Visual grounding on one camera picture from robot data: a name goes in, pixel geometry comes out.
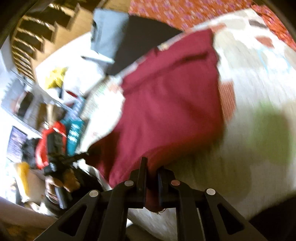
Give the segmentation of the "person's left hand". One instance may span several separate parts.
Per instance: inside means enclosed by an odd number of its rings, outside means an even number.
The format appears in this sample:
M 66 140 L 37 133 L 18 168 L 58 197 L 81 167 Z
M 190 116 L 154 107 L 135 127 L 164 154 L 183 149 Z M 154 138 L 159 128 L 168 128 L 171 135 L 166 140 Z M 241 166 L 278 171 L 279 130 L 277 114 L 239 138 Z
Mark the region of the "person's left hand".
M 47 194 L 54 199 L 57 199 L 55 188 L 65 188 L 69 193 L 80 188 L 80 183 L 74 174 L 73 169 L 67 169 L 63 174 L 63 180 L 47 176 L 45 178 L 45 186 Z

